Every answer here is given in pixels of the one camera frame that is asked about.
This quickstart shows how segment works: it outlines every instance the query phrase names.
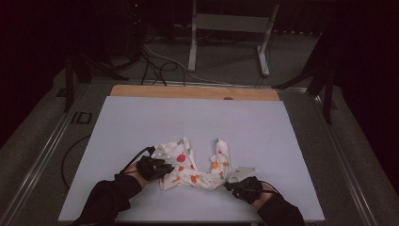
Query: white board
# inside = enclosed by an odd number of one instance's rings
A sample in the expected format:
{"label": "white board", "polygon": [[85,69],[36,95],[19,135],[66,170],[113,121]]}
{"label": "white board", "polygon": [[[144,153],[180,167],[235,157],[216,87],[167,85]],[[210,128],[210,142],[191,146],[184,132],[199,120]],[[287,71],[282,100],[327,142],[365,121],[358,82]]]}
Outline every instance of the white board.
{"label": "white board", "polygon": [[[283,102],[107,97],[59,216],[80,216],[90,190],[113,180],[143,148],[187,137],[199,170],[210,171],[215,139],[226,141],[231,165],[254,167],[307,221],[324,220]],[[223,186],[216,191],[153,183],[117,220],[131,222],[255,222],[255,209]]]}

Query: black sleeve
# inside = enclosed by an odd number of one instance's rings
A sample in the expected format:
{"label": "black sleeve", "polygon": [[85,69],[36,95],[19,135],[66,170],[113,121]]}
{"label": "black sleeve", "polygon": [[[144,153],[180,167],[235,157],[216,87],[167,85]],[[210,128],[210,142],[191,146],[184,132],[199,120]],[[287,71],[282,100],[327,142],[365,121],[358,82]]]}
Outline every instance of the black sleeve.
{"label": "black sleeve", "polygon": [[304,226],[299,209],[279,196],[273,196],[259,210],[267,226]]}
{"label": "black sleeve", "polygon": [[140,183],[132,176],[116,174],[114,181],[101,181],[91,190],[82,214],[72,225],[114,225],[118,212],[129,209],[129,199],[140,191]]}

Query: gray floor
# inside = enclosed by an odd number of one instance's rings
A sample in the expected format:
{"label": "gray floor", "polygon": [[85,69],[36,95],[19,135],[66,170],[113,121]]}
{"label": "gray floor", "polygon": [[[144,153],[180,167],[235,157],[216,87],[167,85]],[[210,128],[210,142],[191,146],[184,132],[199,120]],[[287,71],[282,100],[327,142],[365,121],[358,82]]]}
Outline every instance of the gray floor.
{"label": "gray floor", "polygon": [[[317,38],[309,36],[275,36],[266,55],[271,76],[263,78],[255,51],[261,40],[260,36],[249,36],[234,44],[199,46],[197,69],[193,74],[185,73],[186,85],[218,84],[265,89],[298,75],[317,42]],[[156,39],[147,46],[156,54],[172,58],[184,66],[188,63],[188,38],[178,38],[174,43]],[[154,58],[153,62],[160,66],[166,61]],[[131,78],[127,83],[139,84],[144,71],[145,63],[137,62],[121,74]],[[89,112],[93,119],[89,124],[62,125],[58,123],[62,120],[69,122],[72,116],[63,113],[65,100],[56,97],[58,90],[63,88],[63,76],[61,72],[56,77],[54,88],[0,151],[0,214],[5,214],[9,204],[20,207],[11,208],[15,210],[12,225],[65,225],[57,222],[68,194],[60,176],[62,158],[74,142],[91,133],[105,96],[113,85],[120,83],[97,74],[91,84],[76,86],[77,101],[71,112]],[[183,84],[184,75],[180,69],[165,72],[163,76],[169,85]],[[146,84],[151,84],[154,79],[155,75],[149,70]],[[399,225],[398,197],[340,90],[334,89],[333,124],[329,126],[320,116],[318,101],[304,92],[303,88],[308,83],[304,81],[295,85],[296,89],[280,91],[279,96],[287,107],[326,217],[317,225]],[[58,134],[55,129],[60,127],[65,130]],[[87,143],[87,139],[78,143],[68,155],[65,174],[69,183]],[[26,174],[31,175],[29,171],[35,160],[43,156],[40,155],[42,151],[49,154],[41,167],[33,169],[38,176],[33,180],[25,178]],[[20,187],[28,189],[22,190],[25,192],[22,194]],[[24,199],[13,200],[15,194],[24,196]]]}

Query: black glove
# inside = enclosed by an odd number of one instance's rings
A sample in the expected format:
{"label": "black glove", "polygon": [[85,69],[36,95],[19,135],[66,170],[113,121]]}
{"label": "black glove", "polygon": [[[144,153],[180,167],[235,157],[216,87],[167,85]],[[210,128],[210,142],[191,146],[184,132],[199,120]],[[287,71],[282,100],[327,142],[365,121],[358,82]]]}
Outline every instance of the black glove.
{"label": "black glove", "polygon": [[138,173],[147,181],[156,180],[172,172],[174,168],[165,164],[165,160],[153,159],[148,156],[141,156],[136,164]]}
{"label": "black glove", "polygon": [[249,204],[261,198],[263,192],[262,183],[258,181],[255,176],[247,177],[243,181],[237,183],[226,182],[224,187],[226,187],[228,191],[231,191],[235,198]]}

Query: printed cloth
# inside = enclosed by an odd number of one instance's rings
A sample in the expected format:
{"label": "printed cloth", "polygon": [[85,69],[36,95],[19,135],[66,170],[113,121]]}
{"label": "printed cloth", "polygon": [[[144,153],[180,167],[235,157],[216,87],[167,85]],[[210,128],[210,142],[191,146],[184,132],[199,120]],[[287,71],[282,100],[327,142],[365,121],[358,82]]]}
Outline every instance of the printed cloth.
{"label": "printed cloth", "polygon": [[175,169],[160,180],[162,190],[175,186],[194,186],[205,190],[215,190],[225,183],[231,173],[229,148],[225,141],[216,140],[215,155],[211,157],[211,172],[199,171],[194,160],[194,150],[186,137],[162,145],[169,155],[168,163]]}

